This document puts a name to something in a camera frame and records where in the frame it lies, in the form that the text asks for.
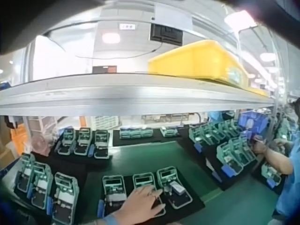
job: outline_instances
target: human hand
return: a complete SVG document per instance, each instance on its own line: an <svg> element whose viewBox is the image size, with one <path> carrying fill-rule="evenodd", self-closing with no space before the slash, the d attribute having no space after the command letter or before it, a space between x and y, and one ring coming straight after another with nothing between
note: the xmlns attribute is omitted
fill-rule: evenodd
<svg viewBox="0 0 300 225"><path fill-rule="evenodd" d="M256 142L253 147L253 152L256 154L264 154L268 147L263 142Z"/></svg>
<svg viewBox="0 0 300 225"><path fill-rule="evenodd" d="M162 190L153 191L152 185L139 187L130 194L122 207L113 213L119 225L134 225L145 222L158 214L165 204L152 209L153 203L161 195Z"/></svg>
<svg viewBox="0 0 300 225"><path fill-rule="evenodd" d="M274 142L277 144L278 147L284 146L288 141L282 138L274 139Z"/></svg>

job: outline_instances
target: wristband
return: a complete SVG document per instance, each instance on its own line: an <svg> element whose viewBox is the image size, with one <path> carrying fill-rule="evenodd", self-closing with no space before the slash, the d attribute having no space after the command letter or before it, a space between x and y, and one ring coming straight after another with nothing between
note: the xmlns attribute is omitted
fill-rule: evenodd
<svg viewBox="0 0 300 225"><path fill-rule="evenodd" d="M112 214L104 217L103 220L106 222L106 225L118 225L116 217L114 217Z"/></svg>

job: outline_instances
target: cardboard box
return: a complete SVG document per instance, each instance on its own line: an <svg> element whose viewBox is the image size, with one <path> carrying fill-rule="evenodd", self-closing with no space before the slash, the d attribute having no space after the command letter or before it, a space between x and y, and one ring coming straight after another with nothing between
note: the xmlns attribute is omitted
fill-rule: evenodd
<svg viewBox="0 0 300 225"><path fill-rule="evenodd" d="M10 134L10 128L6 126L6 123L4 121L4 116L0 116L0 154L5 151L3 146L5 146L7 143L11 141L11 134Z"/></svg>
<svg viewBox="0 0 300 225"><path fill-rule="evenodd" d="M0 154L0 170L5 169L9 164L14 162L15 156L13 155L11 149L4 147Z"/></svg>

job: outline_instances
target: metal shelf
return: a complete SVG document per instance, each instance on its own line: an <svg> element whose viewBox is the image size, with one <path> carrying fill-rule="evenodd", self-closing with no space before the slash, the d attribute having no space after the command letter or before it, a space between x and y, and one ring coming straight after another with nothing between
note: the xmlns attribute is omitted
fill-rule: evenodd
<svg viewBox="0 0 300 225"><path fill-rule="evenodd" d="M0 91L0 114L121 116L258 108L274 100L221 84L146 74L55 77Z"/></svg>

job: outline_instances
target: black cable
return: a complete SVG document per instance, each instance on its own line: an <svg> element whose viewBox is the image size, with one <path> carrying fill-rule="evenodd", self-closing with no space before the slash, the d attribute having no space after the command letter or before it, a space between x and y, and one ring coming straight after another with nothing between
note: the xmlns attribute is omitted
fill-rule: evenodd
<svg viewBox="0 0 300 225"><path fill-rule="evenodd" d="M55 43L59 48L61 48L64 52L67 53L67 51L59 44L57 43L56 41L52 40L50 37L47 37L50 41L52 41L53 43ZM139 54L139 55L134 55L134 56L129 56L129 57L115 57L115 58L94 58L94 57L85 57L85 56L79 56L79 55L75 55L75 57L77 58L80 58L80 59L89 59L89 60L125 60L125 59L133 59L133 58L137 58L137 57L140 57L140 56L144 56L144 55L148 55L148 54L151 54L151 53L154 53L156 52L158 49L160 49L161 47L163 46L163 43L161 42L160 43L160 46L157 47L156 49L153 49L152 51L150 52L145 52L145 53L142 53L142 54Z"/></svg>

